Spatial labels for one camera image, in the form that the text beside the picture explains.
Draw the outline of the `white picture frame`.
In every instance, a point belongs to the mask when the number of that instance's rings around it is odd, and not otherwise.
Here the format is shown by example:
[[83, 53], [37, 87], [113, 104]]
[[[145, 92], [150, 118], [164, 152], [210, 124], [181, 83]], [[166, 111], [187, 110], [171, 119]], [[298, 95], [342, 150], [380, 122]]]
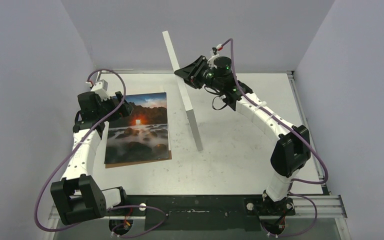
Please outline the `white picture frame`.
[[[167, 49], [167, 53], [169, 56], [169, 60], [170, 60], [171, 66], [172, 66], [172, 70], [173, 71], [179, 70], [180, 65], [179, 65], [179, 62], [178, 62], [178, 59], [177, 59], [177, 56], [175, 53], [175, 49], [174, 49], [169, 31], [168, 30], [163, 31], [162, 36], [163, 36], [163, 40], [164, 40], [164, 43], [165, 43], [165, 46]], [[184, 83], [184, 80], [182, 78], [180, 78], [179, 76], [175, 75], [174, 77], [177, 81], [179, 93], [180, 93], [180, 96], [182, 99], [182, 103], [183, 103], [183, 107], [184, 107], [186, 117], [187, 117], [187, 120], [189, 123], [189, 127], [191, 129], [191, 133], [192, 133], [192, 136], [193, 136], [193, 139], [195, 142], [195, 146], [196, 146], [198, 151], [202, 151], [204, 149], [203, 143], [202, 143], [201, 135], [199, 132], [198, 123], [196, 120], [194, 108], [192, 106], [192, 102], [191, 102], [189, 93], [188, 93], [187, 88], [186, 88], [186, 84]]]

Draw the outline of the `landscape photo print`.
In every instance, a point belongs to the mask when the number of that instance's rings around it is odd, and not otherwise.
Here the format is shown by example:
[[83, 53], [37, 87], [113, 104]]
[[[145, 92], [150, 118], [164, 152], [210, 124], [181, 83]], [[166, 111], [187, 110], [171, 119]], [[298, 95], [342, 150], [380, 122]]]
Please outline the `landscape photo print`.
[[167, 99], [131, 95], [130, 116], [109, 123], [104, 164], [165, 159], [170, 151]]

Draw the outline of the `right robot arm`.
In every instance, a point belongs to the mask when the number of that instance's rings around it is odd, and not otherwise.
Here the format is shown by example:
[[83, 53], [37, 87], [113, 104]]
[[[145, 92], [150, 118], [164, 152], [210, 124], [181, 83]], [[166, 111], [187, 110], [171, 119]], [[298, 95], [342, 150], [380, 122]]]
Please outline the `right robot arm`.
[[174, 74], [194, 89], [205, 88], [217, 95], [233, 111], [243, 115], [274, 143], [270, 157], [273, 175], [262, 194], [261, 210], [266, 215], [290, 214], [293, 201], [290, 190], [298, 172], [311, 157], [309, 130], [285, 121], [267, 107], [254, 91], [233, 73], [233, 62], [226, 56], [208, 60], [200, 56]]

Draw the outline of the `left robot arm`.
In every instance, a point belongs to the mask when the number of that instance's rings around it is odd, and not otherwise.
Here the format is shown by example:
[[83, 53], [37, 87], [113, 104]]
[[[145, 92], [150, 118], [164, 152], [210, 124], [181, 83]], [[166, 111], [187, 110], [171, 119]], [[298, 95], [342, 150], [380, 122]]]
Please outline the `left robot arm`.
[[129, 210], [126, 191], [121, 186], [100, 189], [92, 172], [94, 163], [105, 158], [105, 152], [99, 150], [107, 144], [106, 122], [128, 117], [133, 108], [120, 91], [107, 99], [94, 91], [84, 92], [77, 99], [80, 109], [72, 128], [74, 153], [61, 179], [50, 186], [54, 205], [66, 226], [100, 219], [109, 209], [119, 216]]

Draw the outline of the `brown cardboard backing board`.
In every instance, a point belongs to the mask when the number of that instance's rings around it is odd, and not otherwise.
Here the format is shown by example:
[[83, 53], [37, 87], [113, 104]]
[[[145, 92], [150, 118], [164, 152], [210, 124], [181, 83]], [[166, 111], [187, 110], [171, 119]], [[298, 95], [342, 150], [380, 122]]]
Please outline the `brown cardboard backing board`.
[[126, 167], [126, 166], [133, 166], [133, 165], [140, 165], [140, 164], [147, 164], [147, 163], [155, 163], [155, 162], [166, 161], [171, 159], [172, 159], [172, 151], [169, 150], [167, 158], [144, 160], [144, 161], [137, 161], [137, 162], [111, 163], [111, 164], [105, 164], [105, 168], [110, 169], [110, 168], [117, 168], [117, 167]]

